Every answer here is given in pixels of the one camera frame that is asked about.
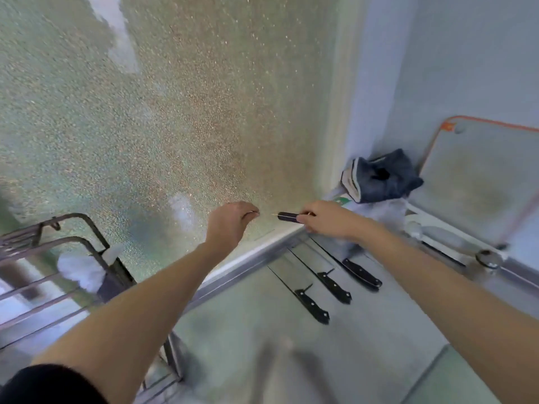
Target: textured glass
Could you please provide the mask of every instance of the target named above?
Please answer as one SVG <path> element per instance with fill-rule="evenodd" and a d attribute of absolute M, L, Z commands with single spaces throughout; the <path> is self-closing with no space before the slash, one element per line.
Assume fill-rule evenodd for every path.
<path fill-rule="evenodd" d="M 138 280 L 221 203 L 269 232 L 320 195 L 337 2 L 0 0 L 4 202 L 21 224 L 89 214 Z"/>

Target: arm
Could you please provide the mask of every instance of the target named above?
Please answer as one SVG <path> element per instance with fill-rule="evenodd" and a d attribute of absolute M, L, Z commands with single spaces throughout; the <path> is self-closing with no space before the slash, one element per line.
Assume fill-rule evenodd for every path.
<path fill-rule="evenodd" d="M 367 248 L 501 402 L 539 402 L 539 320 L 337 203 L 317 201 L 303 212 L 314 214 L 298 216 L 310 232 Z"/>
<path fill-rule="evenodd" d="M 132 402 L 185 305 L 258 215 L 253 204 L 244 202 L 214 210 L 203 244 L 93 312 L 32 364 L 70 367 L 86 377 L 110 404 Z"/>

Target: forearm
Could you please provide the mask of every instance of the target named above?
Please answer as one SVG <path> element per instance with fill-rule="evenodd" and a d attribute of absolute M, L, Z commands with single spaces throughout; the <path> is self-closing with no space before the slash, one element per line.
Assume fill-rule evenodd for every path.
<path fill-rule="evenodd" d="M 199 245 L 92 313 L 33 364 L 71 367 L 90 380 L 109 403 L 131 402 L 185 305 L 226 254 Z"/>
<path fill-rule="evenodd" d="M 355 234 L 502 402 L 539 400 L 539 321 L 378 224 Z"/>

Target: black handle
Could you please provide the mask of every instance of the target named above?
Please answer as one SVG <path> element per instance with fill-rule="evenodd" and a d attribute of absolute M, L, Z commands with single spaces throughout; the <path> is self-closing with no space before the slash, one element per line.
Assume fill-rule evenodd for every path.
<path fill-rule="evenodd" d="M 285 213 L 284 211 L 281 211 L 277 214 L 277 218 L 280 219 L 281 221 L 288 221 L 288 222 L 298 222 L 296 217 L 298 216 L 299 214 L 294 214 L 294 213 Z"/>
<path fill-rule="evenodd" d="M 314 319 L 318 320 L 324 325 L 329 324 L 329 312 L 321 309 L 313 299 L 309 298 L 305 294 L 305 289 L 297 289 L 294 291 L 294 294 L 300 300 L 301 304 L 307 308 L 309 313 L 313 315 Z"/>
<path fill-rule="evenodd" d="M 344 289 L 342 289 L 337 284 L 337 282 L 335 282 L 328 276 L 328 272 L 317 272 L 316 276 L 326 286 L 328 291 L 330 291 L 333 296 L 337 298 L 339 302 L 345 303 L 347 305 L 350 304 L 350 302 L 352 301 L 352 295 L 350 294 L 350 292 L 346 292 Z"/>
<path fill-rule="evenodd" d="M 372 289 L 373 291 L 380 290 L 380 286 L 382 285 L 381 280 L 368 273 L 362 266 L 352 262 L 348 258 L 342 261 L 342 265 L 344 265 L 355 278 L 359 279 L 361 283 L 369 289 Z"/>

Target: person's left arm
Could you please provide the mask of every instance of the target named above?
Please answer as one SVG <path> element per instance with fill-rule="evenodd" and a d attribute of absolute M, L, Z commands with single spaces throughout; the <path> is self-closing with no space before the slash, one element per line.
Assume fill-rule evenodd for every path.
<path fill-rule="evenodd" d="M 132 402 L 185 305 L 258 215 L 253 204 L 243 201 L 214 210 L 204 243 L 93 312 L 32 365 L 69 367 L 89 380 L 109 404 Z"/>

